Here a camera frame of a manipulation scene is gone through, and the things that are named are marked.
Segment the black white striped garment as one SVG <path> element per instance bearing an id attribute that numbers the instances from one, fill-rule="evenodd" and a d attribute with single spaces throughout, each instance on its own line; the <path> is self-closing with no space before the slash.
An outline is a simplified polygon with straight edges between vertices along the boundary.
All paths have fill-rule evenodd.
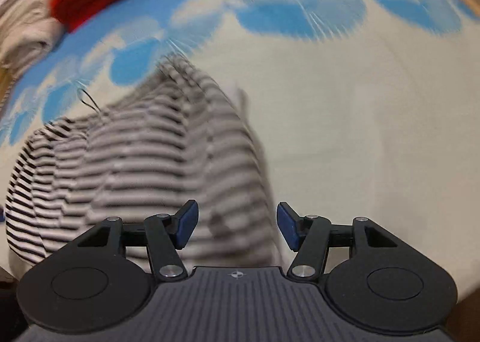
<path id="1" fill-rule="evenodd" d="M 217 82 L 173 54 L 124 98 L 25 140 L 6 194 L 7 243 L 35 265 L 109 217 L 140 223 L 194 200 L 187 267 L 279 262 L 269 186 L 249 127 Z"/>

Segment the blue white patterned bedsheet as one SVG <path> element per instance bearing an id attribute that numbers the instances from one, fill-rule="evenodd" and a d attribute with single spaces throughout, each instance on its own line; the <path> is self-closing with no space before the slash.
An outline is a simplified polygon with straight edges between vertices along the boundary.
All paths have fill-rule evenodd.
<path id="1" fill-rule="evenodd" d="M 187 268 L 289 265 L 277 205 L 366 217 L 479 286 L 479 16 L 462 0 L 17 0 L 1 266 L 187 200 Z"/>

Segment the beige folded blanket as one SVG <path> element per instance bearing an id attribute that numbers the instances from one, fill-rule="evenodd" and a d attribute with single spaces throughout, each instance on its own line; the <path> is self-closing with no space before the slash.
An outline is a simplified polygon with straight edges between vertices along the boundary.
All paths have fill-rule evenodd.
<path id="1" fill-rule="evenodd" d="M 1 16 L 1 68 L 19 78 L 46 56 L 64 34 L 51 15 L 52 0 L 17 0 Z"/>

